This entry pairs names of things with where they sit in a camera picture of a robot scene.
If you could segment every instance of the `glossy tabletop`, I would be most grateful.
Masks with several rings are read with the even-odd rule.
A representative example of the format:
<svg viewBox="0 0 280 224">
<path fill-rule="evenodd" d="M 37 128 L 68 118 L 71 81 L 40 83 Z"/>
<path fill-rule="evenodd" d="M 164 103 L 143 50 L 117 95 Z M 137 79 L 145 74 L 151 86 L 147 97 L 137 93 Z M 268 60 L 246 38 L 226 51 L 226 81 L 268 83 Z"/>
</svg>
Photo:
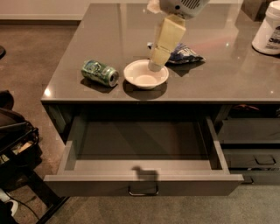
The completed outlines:
<svg viewBox="0 0 280 224">
<path fill-rule="evenodd" d="M 48 103 L 184 102 L 279 103 L 280 56 L 256 52 L 251 42 L 260 26 L 239 4 L 209 4 L 186 21 L 182 43 L 205 62 L 167 65 L 166 83 L 141 90 L 123 78 L 132 61 L 148 59 L 148 42 L 164 15 L 145 4 L 91 4 L 42 97 Z M 120 74 L 104 87 L 81 74 L 84 60 L 98 60 Z"/>
</svg>

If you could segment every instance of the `open drawer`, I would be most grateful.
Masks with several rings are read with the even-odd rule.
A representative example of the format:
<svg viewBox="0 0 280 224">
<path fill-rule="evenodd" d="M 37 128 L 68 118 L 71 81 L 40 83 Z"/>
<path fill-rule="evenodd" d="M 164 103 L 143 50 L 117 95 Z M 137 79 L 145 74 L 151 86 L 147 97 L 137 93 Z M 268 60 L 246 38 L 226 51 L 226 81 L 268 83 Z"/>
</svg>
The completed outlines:
<svg viewBox="0 0 280 224">
<path fill-rule="evenodd" d="M 212 121 L 98 121 L 75 117 L 57 175 L 59 196 L 229 195 L 228 171 Z"/>
</svg>

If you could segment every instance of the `white container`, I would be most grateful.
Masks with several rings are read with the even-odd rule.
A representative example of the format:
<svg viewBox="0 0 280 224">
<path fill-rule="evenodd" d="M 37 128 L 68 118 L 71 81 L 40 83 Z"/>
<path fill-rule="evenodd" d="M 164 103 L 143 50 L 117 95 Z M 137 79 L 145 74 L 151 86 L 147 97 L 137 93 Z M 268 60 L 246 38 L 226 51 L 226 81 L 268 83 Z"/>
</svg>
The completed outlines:
<svg viewBox="0 0 280 224">
<path fill-rule="evenodd" d="M 142 89 L 152 89 L 163 84 L 168 79 L 168 69 L 162 67 L 159 72 L 152 72 L 148 68 L 149 60 L 140 59 L 127 65 L 124 70 L 126 81 Z"/>
<path fill-rule="evenodd" d="M 280 1 L 269 4 L 252 46 L 260 53 L 280 54 Z"/>
</svg>

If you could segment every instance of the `cable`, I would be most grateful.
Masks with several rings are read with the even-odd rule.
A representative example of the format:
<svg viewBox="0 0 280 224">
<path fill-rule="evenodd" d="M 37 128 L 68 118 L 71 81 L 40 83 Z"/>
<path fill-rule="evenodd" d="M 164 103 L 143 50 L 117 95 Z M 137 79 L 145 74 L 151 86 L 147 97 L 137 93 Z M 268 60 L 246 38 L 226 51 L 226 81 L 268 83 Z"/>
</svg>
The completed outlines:
<svg viewBox="0 0 280 224">
<path fill-rule="evenodd" d="M 4 192 L 10 199 L 15 200 L 16 202 L 18 202 L 19 204 L 23 205 L 24 207 L 27 207 L 34 215 L 35 217 L 40 220 L 40 218 L 37 216 L 37 214 L 29 207 L 27 206 L 24 202 L 21 202 L 18 199 L 14 199 L 13 197 L 11 197 L 7 192 Z"/>
</svg>

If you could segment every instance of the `drawer handle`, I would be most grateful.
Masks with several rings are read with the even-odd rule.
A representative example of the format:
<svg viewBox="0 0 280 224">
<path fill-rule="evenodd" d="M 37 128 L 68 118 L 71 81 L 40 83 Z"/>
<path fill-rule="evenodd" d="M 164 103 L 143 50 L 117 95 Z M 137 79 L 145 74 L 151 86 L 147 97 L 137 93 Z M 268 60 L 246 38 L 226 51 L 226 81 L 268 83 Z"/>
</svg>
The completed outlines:
<svg viewBox="0 0 280 224">
<path fill-rule="evenodd" d="M 253 185 L 255 181 L 250 177 L 250 182 L 243 182 L 244 185 Z"/>
<path fill-rule="evenodd" d="M 265 164 L 265 163 L 260 163 L 256 158 L 255 158 L 255 162 L 258 164 L 258 165 L 276 165 L 277 164 L 277 161 L 273 158 L 273 157 L 271 157 L 272 158 L 272 163 L 267 163 L 267 164 Z"/>
<path fill-rule="evenodd" d="M 133 197 L 145 197 L 145 196 L 157 196 L 158 195 L 158 185 L 156 185 L 156 191 L 155 192 L 133 193 L 130 189 L 131 188 L 129 186 L 129 195 L 133 196 Z"/>
</svg>

